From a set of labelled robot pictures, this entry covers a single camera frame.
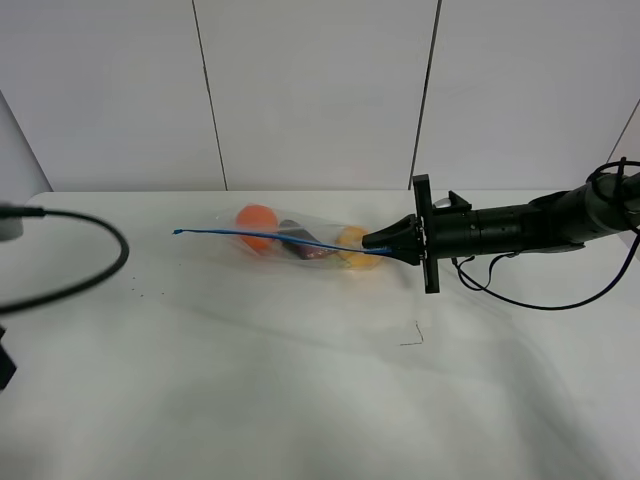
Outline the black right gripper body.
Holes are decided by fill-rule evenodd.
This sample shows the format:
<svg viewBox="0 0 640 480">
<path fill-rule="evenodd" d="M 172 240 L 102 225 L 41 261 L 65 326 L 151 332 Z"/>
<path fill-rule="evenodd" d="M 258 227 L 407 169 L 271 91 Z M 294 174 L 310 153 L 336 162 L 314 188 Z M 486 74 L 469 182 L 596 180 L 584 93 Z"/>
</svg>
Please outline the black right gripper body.
<svg viewBox="0 0 640 480">
<path fill-rule="evenodd" d="M 439 260 L 480 253 L 479 234 L 473 233 L 477 214 L 472 209 L 467 212 L 435 210 L 428 174 L 414 176 L 412 187 L 421 225 L 425 292 L 435 294 L 440 292 Z"/>
</svg>

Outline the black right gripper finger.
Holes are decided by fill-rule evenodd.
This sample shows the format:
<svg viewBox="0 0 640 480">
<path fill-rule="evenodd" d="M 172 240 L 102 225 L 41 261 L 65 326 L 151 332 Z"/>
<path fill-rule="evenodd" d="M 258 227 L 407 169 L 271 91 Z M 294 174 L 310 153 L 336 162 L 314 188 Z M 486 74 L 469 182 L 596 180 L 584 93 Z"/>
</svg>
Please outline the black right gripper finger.
<svg viewBox="0 0 640 480">
<path fill-rule="evenodd" d="M 376 232 L 362 238 L 365 249 L 417 249 L 419 247 L 419 225 L 415 214 L 409 214 Z"/>
<path fill-rule="evenodd" d="M 424 251 L 421 248 L 390 247 L 384 256 L 406 264 L 420 264 L 424 258 Z"/>
</svg>

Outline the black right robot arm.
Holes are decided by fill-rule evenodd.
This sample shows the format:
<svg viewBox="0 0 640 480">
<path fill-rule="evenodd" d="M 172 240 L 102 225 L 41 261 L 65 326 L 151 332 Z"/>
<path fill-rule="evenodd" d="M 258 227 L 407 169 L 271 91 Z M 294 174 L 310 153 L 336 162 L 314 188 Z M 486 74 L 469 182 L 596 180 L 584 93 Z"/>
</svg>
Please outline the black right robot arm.
<svg viewBox="0 0 640 480">
<path fill-rule="evenodd" d="M 639 226 L 639 176 L 617 161 L 593 171 L 584 185 L 528 203 L 475 209 L 455 192 L 432 199 L 430 178 L 413 179 L 416 211 L 362 239 L 378 253 L 423 269 L 425 290 L 439 292 L 443 259 L 492 254 L 561 253 Z"/>
</svg>

